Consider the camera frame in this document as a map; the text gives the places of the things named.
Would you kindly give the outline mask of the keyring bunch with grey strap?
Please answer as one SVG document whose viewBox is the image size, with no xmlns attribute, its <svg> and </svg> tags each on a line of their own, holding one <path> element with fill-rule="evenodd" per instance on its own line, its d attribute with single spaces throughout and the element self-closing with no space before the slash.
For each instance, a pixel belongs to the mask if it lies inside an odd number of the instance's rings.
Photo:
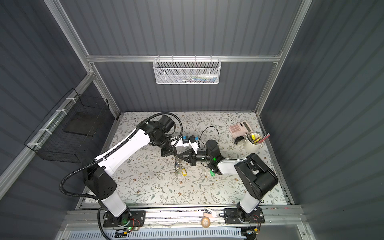
<svg viewBox="0 0 384 240">
<path fill-rule="evenodd" d="M 186 177 L 188 175 L 186 169 L 184 168 L 182 161 L 177 159 L 175 160 L 175 176 L 178 180 Z"/>
</svg>

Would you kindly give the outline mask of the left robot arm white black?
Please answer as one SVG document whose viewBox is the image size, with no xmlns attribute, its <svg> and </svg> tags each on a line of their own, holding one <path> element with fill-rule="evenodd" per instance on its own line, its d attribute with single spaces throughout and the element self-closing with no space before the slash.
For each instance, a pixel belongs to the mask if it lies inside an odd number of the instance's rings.
<svg viewBox="0 0 384 240">
<path fill-rule="evenodd" d="M 117 191 L 117 183 L 112 176 L 116 170 L 141 148 L 152 145 L 159 147 L 161 156 L 175 155 L 179 137 L 169 134 L 175 128 L 175 118 L 183 130 L 181 120 L 172 113 L 154 114 L 141 121 L 128 137 L 105 153 L 95 157 L 95 166 L 84 173 L 86 186 L 95 194 L 97 202 L 115 218 L 129 212 Z"/>
</svg>

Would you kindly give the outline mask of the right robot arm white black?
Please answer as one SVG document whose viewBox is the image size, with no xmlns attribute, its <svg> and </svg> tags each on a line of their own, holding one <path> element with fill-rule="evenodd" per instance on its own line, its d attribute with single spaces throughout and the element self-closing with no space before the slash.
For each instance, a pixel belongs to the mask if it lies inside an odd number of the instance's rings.
<svg viewBox="0 0 384 240">
<path fill-rule="evenodd" d="M 186 143 L 174 141 L 174 148 L 189 148 L 177 155 L 181 160 L 195 166 L 197 162 L 206 162 L 212 174 L 237 175 L 246 188 L 243 199 L 238 203 L 239 214 L 251 214 L 260 204 L 264 195 L 278 183 L 277 175 L 257 155 L 250 154 L 244 159 L 225 159 L 220 152 L 218 142 L 208 140 L 205 148 L 200 149 L 198 141 Z"/>
</svg>

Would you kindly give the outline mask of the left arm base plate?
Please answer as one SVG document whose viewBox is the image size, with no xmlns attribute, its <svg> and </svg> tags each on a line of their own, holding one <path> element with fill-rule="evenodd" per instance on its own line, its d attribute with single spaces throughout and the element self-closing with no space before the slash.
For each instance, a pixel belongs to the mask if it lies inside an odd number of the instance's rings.
<svg viewBox="0 0 384 240">
<path fill-rule="evenodd" d="M 107 212 L 103 216 L 103 227 L 105 228 L 140 228 L 144 226 L 146 211 L 125 211 L 121 216 L 115 217 Z"/>
</svg>

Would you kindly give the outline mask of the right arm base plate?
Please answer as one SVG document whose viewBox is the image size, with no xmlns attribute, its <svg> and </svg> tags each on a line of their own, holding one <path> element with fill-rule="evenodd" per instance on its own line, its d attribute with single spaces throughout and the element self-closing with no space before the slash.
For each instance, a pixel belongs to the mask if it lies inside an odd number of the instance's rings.
<svg viewBox="0 0 384 240">
<path fill-rule="evenodd" d="M 225 208 L 223 213 L 219 214 L 220 217 L 225 219 L 227 225 L 231 224 L 263 224 L 265 223 L 265 217 L 261 208 L 256 208 L 250 216 L 248 221 L 240 220 L 236 208 Z"/>
</svg>

